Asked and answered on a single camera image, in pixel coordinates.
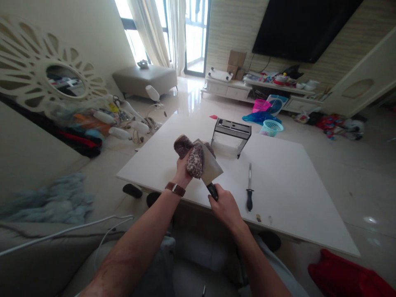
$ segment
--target window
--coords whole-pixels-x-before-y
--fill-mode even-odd
[[[127,0],[115,0],[115,4],[117,5],[121,21],[123,22],[125,34],[127,36],[135,61],[138,62],[140,60],[147,60],[151,64],[150,58],[147,55],[146,50],[143,46],[143,42],[141,41],[139,33],[137,32],[135,22],[133,21],[132,13],[129,9]],[[169,34],[165,0],[156,0],[156,5],[158,14],[160,16],[162,31],[164,33],[166,50],[168,53],[168,57],[170,58]]]
[[[196,5],[196,0],[186,0],[186,73],[204,72],[208,0]]]

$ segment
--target brown leather watch strap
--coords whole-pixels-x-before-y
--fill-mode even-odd
[[[184,193],[186,192],[186,190],[183,189],[181,186],[172,182],[168,182],[165,189],[170,189],[173,193],[179,195],[180,197],[183,197]]]

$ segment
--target hand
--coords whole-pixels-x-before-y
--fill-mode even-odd
[[[218,218],[231,232],[240,229],[245,223],[239,212],[234,196],[230,191],[224,190],[219,184],[214,185],[219,195],[216,200],[208,195],[210,206],[212,207],[214,215]]]
[[[192,176],[187,172],[186,164],[189,159],[191,150],[185,155],[183,159],[178,159],[176,162],[177,171],[175,177],[172,179],[172,183],[178,184],[184,189],[188,186],[188,184],[193,179]]]

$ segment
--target cleaver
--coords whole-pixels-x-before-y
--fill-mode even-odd
[[[216,159],[213,157],[212,153],[206,147],[206,145],[204,145],[203,142],[199,139],[197,139],[195,142],[199,142],[201,144],[203,151],[203,168],[201,178],[212,197],[217,201],[219,199],[219,196],[212,181],[221,173],[223,173],[223,170],[217,163]]]

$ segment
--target white door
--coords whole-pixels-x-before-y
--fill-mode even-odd
[[[331,90],[325,111],[348,117],[396,86],[396,27]]]

